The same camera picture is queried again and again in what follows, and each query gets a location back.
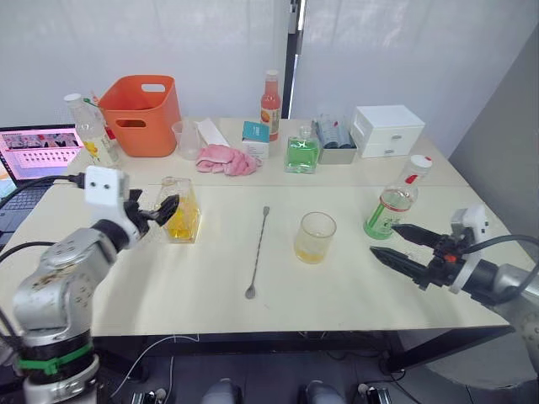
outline pink towel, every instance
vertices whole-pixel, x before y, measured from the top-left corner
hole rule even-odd
[[[237,149],[223,145],[209,145],[200,149],[196,168],[202,173],[225,173],[226,175],[249,175],[261,166],[253,158]]]

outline green bottle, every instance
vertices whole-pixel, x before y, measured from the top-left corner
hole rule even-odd
[[[377,240],[389,238],[391,226],[400,222],[418,198],[418,182],[432,167],[430,157],[419,154],[410,157],[397,181],[385,187],[380,203],[363,225],[365,233]]]
[[[312,137],[311,127],[302,126],[297,136],[288,138],[285,171],[287,173],[314,173],[317,168],[319,143]]]

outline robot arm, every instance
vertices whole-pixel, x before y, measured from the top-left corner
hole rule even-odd
[[[19,286],[13,312],[23,329],[19,368],[27,376],[29,404],[71,400],[95,402],[95,374],[90,327],[92,297],[124,248],[148,232],[147,221],[160,226],[178,208],[179,196],[163,201],[159,210],[139,210],[141,191],[129,190],[120,171],[89,167],[85,199],[95,224],[78,229],[50,247],[37,270]]]
[[[425,290],[429,284],[448,286],[458,293],[464,290],[489,310],[502,316],[522,336],[531,364],[539,373],[539,278],[536,266],[531,272],[504,264],[498,266],[481,257],[481,249],[492,241],[523,240],[539,246],[533,237],[488,238],[484,206],[458,210],[451,220],[452,234],[440,235],[414,225],[395,225],[403,238],[433,249],[434,258],[425,267],[400,252],[371,247],[375,256],[388,267],[407,275]]]

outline yellow liquid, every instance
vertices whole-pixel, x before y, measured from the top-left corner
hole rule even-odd
[[[176,242],[194,242],[199,228],[200,212],[195,195],[179,199],[176,213],[168,220],[166,226],[169,237]]]
[[[297,246],[294,246],[294,251],[296,252],[296,256],[301,259],[304,263],[320,263],[322,262],[323,258],[325,257],[325,253],[321,254],[313,254],[309,252],[304,252],[301,249],[299,249]]]

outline metal spoon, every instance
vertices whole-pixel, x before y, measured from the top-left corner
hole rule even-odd
[[[260,243],[262,242],[262,235],[264,234],[264,226],[266,225],[266,217],[270,212],[270,207],[264,207],[264,220],[262,221],[262,230],[260,231],[259,239],[259,248],[256,250],[256,261],[254,262],[254,272],[253,278],[251,279],[251,285],[245,290],[245,297],[248,299],[253,299],[256,296],[256,289],[254,288],[254,278],[256,278],[256,270],[259,267],[259,254],[260,254]]]

